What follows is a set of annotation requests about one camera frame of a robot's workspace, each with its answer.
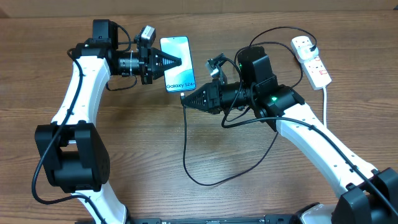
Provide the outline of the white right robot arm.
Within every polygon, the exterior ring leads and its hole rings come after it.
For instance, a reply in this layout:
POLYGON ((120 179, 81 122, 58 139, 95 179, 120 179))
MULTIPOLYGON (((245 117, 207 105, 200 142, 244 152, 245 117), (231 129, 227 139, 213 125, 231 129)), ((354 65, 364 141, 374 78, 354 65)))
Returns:
POLYGON ((267 123, 288 139, 326 178, 338 202, 313 203, 292 215, 267 215, 266 223, 396 223, 397 172, 378 170, 347 148, 322 124, 305 100, 277 81, 263 47, 241 49, 234 63, 237 83, 223 79, 224 55, 208 61, 212 81, 190 95, 184 108, 229 114, 250 108, 256 122, 267 123))

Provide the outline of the Samsung Galaxy smartphone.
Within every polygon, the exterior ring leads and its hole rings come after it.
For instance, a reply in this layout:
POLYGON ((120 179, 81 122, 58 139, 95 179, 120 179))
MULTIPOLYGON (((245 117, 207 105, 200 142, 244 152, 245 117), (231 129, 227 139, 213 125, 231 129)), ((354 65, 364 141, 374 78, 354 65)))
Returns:
POLYGON ((164 59, 164 63, 170 65, 164 72, 165 89, 168 92, 194 90, 196 81, 188 37, 163 37, 160 47, 164 53, 176 58, 173 61, 164 59))

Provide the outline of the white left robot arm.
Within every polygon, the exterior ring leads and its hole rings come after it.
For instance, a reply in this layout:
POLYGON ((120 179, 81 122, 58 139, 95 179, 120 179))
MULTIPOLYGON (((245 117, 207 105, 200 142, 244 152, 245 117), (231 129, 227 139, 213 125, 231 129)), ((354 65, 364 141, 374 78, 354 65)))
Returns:
POLYGON ((50 185, 78 199, 93 223, 131 223, 127 206, 110 183, 110 157, 96 129, 101 96, 113 75, 134 77, 143 84, 160 78, 182 61, 153 47, 155 29, 145 26, 119 48, 122 26, 108 19, 93 21, 93 34, 67 54, 73 73, 63 103, 49 124, 35 130, 40 154, 37 171, 50 185))

